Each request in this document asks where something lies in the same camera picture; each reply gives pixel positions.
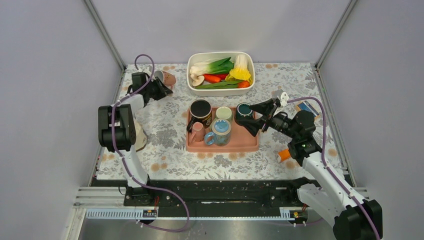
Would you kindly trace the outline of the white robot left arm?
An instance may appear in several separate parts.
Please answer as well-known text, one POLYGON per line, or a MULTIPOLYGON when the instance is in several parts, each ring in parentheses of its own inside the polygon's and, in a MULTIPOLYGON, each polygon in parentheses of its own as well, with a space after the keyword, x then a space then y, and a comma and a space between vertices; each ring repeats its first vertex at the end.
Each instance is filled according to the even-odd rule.
POLYGON ((155 194, 164 189, 149 185, 149 174, 137 155, 147 145, 148 137, 135 113, 150 100, 158 101, 172 95, 175 84, 176 77, 165 71, 135 72, 122 99, 98 108, 99 144, 118 154, 126 179, 126 196, 136 198, 144 206, 152 204, 155 194))

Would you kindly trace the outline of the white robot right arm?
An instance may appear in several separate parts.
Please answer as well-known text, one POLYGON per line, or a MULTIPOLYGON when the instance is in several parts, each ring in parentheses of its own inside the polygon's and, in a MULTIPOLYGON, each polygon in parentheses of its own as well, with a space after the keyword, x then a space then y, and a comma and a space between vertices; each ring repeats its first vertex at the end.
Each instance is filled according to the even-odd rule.
POLYGON ((272 128, 291 138, 287 145, 290 157, 313 176, 319 187, 306 178, 298 178, 294 188, 286 193, 287 201, 293 206, 303 203, 311 207, 332 227, 337 240, 383 239, 381 205, 358 193, 326 160, 324 145, 319 145, 313 136, 314 114, 300 110, 289 118, 285 112, 277 112, 282 105, 278 98, 252 104, 249 109, 261 117, 242 119, 239 123, 252 136, 272 128))

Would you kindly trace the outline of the blue patterned mug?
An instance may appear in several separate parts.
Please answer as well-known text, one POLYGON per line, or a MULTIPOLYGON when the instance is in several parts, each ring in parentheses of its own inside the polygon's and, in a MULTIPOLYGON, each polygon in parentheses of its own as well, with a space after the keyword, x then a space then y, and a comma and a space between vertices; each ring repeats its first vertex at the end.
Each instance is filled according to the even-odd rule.
POLYGON ((204 136, 204 143, 207 146, 226 146, 231 139, 231 123, 226 119, 216 119, 212 122, 210 132, 204 136))

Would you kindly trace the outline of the dark teal mug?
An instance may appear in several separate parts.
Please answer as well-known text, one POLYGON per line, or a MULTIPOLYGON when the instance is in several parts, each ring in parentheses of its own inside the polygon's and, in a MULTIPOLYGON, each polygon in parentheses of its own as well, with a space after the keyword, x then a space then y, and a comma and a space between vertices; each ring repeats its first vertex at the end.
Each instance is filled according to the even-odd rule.
POLYGON ((235 122, 239 124, 240 120, 254 120, 254 111, 250 109, 250 104, 242 102, 235 108, 235 122))

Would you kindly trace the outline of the large pink mug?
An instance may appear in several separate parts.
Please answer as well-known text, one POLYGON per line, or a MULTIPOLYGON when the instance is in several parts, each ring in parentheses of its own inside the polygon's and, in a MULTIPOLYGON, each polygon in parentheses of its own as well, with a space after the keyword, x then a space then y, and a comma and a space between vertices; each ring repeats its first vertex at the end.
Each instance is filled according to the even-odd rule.
POLYGON ((176 77, 173 75, 173 74, 171 74, 171 73, 169 73, 169 72, 167 72, 167 71, 164 71, 164 70, 156 70, 154 73, 153 73, 153 76, 155 77, 155 78, 159 78, 161 81, 162 81, 162 83, 167 87, 167 88, 169 88, 169 89, 173 89, 173 87, 174 87, 174 85, 176 84, 176 82, 177 82, 177 79, 176 79, 176 77))

